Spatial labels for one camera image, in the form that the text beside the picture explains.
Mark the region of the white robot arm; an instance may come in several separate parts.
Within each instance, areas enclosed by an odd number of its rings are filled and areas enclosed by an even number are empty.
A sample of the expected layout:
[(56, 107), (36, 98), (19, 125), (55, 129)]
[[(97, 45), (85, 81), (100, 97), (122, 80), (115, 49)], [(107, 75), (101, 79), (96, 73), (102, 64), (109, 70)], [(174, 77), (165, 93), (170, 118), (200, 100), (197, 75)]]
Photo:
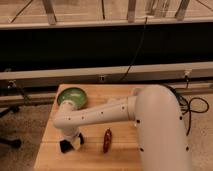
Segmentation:
[(92, 108), (85, 106), (87, 99), (86, 92), (77, 87), (58, 95), (53, 125), (65, 140), (81, 138), (79, 128), (84, 125), (133, 121), (143, 171), (193, 171), (181, 107), (171, 89), (149, 85)]

